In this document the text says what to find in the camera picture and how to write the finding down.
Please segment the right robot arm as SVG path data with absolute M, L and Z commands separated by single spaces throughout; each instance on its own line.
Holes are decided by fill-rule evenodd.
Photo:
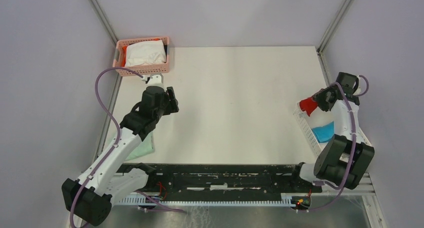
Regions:
M 301 119 L 316 110 L 331 113 L 333 133 L 319 149 L 316 161 L 300 163 L 298 173 L 290 176 L 288 184 L 293 191 L 302 192 L 309 182 L 336 190 L 353 190 L 360 183 L 375 155 L 359 126 L 359 83 L 364 78 L 339 72 L 334 83 L 297 104 L 295 114 Z

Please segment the red and blue towel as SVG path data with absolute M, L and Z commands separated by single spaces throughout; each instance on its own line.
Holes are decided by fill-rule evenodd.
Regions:
M 300 110 L 305 112 L 309 117 L 318 108 L 318 106 L 318 103 L 313 99 L 312 96 L 299 102 Z

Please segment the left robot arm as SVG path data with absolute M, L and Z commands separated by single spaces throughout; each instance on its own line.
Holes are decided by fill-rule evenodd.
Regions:
M 77 179 L 67 178 L 62 186 L 69 225 L 74 228 L 77 216 L 86 225 L 99 226 L 112 207 L 130 193 L 157 186 L 155 175 L 135 168 L 113 181 L 112 178 L 129 154 L 156 128 L 162 116 L 179 111 L 173 87 L 148 86 L 141 101 L 123 117 L 110 148 L 103 152 Z

